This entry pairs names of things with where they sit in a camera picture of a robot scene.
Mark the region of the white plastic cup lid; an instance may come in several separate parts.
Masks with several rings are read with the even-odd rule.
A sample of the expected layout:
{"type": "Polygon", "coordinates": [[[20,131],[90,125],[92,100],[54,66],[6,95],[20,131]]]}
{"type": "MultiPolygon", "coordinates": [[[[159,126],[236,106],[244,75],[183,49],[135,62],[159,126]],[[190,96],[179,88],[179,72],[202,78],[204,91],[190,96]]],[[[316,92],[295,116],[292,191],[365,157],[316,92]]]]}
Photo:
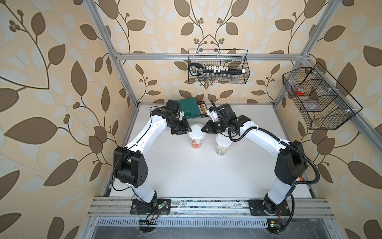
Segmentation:
{"type": "Polygon", "coordinates": [[[218,134],[216,136],[216,143],[220,147],[230,147],[232,141],[229,137],[225,137],[224,135],[218,134]]]}

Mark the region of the clear plastic lid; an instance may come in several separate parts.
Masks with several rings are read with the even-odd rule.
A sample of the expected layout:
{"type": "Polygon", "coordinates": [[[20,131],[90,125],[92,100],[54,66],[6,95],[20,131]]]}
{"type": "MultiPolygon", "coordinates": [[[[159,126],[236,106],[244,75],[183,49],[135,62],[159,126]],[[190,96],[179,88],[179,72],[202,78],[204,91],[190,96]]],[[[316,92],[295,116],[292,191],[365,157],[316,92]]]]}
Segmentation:
{"type": "Polygon", "coordinates": [[[203,140],[206,133],[202,131],[203,125],[199,123],[192,124],[190,126],[191,132],[188,133],[190,139],[192,140],[203,140]]]}

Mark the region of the paper milk tea cup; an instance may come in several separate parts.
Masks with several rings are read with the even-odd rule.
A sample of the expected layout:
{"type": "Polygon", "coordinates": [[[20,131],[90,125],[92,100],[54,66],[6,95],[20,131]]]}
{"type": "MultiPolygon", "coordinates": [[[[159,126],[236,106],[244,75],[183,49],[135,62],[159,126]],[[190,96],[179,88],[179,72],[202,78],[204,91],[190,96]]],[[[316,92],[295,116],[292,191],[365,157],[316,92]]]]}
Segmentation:
{"type": "Polygon", "coordinates": [[[228,151],[229,147],[231,146],[231,143],[216,143],[216,153],[217,155],[223,156],[228,151]]]}
{"type": "Polygon", "coordinates": [[[193,149],[200,149],[202,146],[202,139],[191,139],[193,149]]]}

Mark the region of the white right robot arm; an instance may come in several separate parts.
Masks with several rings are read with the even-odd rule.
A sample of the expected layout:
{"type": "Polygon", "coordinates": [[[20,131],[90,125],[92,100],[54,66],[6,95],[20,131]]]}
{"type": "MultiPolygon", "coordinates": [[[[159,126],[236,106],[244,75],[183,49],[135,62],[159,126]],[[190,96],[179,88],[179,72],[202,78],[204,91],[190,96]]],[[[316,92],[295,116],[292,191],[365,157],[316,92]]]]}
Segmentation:
{"type": "Polygon", "coordinates": [[[212,106],[207,115],[211,118],[202,128],[203,132],[221,134],[231,142],[247,138],[270,153],[276,159],[275,181],[263,201],[263,210],[274,215],[282,203],[292,196],[297,185],[314,185],[320,180],[317,166],[307,155],[298,141],[287,141],[270,131],[259,127],[250,118],[237,116],[230,104],[212,106]]]}

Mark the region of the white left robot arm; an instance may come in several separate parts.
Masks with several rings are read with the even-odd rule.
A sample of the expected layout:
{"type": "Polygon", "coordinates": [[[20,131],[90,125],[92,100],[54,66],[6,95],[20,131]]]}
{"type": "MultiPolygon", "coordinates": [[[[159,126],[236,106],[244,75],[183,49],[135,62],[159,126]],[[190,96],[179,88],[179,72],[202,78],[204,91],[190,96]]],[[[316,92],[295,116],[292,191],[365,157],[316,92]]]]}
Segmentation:
{"type": "Polygon", "coordinates": [[[169,100],[163,107],[154,107],[142,131],[125,147],[118,146],[113,153],[113,177],[131,188],[138,200],[147,206],[156,203],[157,194],[146,182],[149,169],[145,156],[166,128],[175,135],[191,131],[181,105],[174,100],[169,100]]]}

